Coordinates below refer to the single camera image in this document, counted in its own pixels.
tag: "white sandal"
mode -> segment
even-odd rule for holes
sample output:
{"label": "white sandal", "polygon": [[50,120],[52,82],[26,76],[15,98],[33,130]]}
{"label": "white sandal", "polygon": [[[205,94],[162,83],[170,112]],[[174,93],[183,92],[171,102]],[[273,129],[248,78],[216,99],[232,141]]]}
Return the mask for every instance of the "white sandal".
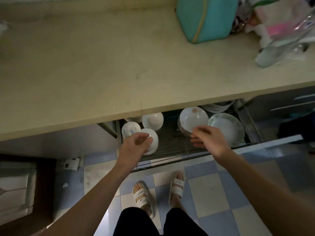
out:
{"label": "white sandal", "polygon": [[[138,181],[136,184],[141,184],[143,186],[142,189],[138,190],[136,193],[133,194],[134,200],[136,202],[136,206],[138,208],[141,208],[142,206],[148,204],[150,207],[150,210],[151,210],[150,218],[153,219],[155,214],[154,214],[154,208],[152,207],[152,203],[151,203],[152,201],[150,200],[150,194],[149,194],[148,187],[146,186],[146,184],[143,181]],[[145,194],[146,196],[142,197],[141,199],[136,201],[136,199],[143,194]]]}
{"label": "white sandal", "polygon": [[[170,184],[170,187],[169,187],[168,205],[169,205],[170,208],[171,208],[171,197],[172,197],[172,194],[178,194],[180,196],[180,198],[183,196],[183,191],[184,191],[184,186],[185,186],[185,179],[184,180],[177,179],[176,177],[177,177],[178,174],[183,175],[180,171],[175,171],[173,173],[173,177],[171,179],[171,184]],[[173,186],[173,184],[180,185],[180,186],[183,187],[183,189],[180,188],[179,186]]]}

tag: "black pants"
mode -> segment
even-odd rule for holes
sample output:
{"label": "black pants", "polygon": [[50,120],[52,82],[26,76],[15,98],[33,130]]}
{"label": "black pants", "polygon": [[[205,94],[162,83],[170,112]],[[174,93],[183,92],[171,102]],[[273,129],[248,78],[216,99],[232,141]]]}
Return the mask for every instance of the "black pants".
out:
{"label": "black pants", "polygon": [[[136,232],[150,236],[160,235],[144,210],[137,207],[124,209],[120,214],[113,236],[136,235]],[[179,208],[172,208],[167,213],[164,235],[207,236],[206,232]]]}

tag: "teal bag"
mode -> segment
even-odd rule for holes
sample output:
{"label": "teal bag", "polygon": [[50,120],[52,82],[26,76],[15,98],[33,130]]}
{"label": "teal bag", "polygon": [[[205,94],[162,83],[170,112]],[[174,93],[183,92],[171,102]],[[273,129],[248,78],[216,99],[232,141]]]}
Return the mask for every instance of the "teal bag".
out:
{"label": "teal bag", "polygon": [[238,0],[178,0],[176,15],[187,39],[199,43],[229,35]]}

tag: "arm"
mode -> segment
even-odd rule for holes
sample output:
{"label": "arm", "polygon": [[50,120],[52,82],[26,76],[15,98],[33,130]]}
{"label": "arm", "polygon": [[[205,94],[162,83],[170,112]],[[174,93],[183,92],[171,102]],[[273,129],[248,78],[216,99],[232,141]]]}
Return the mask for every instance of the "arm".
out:
{"label": "arm", "polygon": [[113,169],[41,236],[93,236],[118,187],[151,145],[148,136],[135,133],[126,138]]}
{"label": "arm", "polygon": [[226,168],[273,235],[314,235],[314,209],[266,180],[235,154],[218,128],[197,127],[191,137],[194,146],[206,148]]}

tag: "foot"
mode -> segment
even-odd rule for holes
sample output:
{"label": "foot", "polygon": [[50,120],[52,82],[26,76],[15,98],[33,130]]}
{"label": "foot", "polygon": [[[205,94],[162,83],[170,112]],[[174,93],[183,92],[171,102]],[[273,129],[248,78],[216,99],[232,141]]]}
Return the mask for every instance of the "foot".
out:
{"label": "foot", "polygon": [[[181,173],[178,173],[176,175],[176,178],[183,181],[184,180],[184,177]],[[173,184],[173,186],[178,186],[180,188],[183,189],[183,187],[181,185],[178,185],[178,184]],[[182,209],[183,211],[186,212],[186,210],[184,209],[184,207],[182,206],[181,202],[180,202],[180,196],[178,194],[175,194],[175,193],[172,193],[171,194],[171,207],[172,208],[180,208]]]}
{"label": "foot", "polygon": [[[138,190],[141,190],[143,188],[143,185],[141,183],[135,184],[134,188],[133,188],[133,193],[136,193]],[[136,198],[136,202],[138,202],[141,198],[147,196],[146,194],[140,195],[138,198]],[[151,209],[149,204],[145,204],[143,206],[141,206],[141,209],[143,209],[148,216],[151,215]]]}

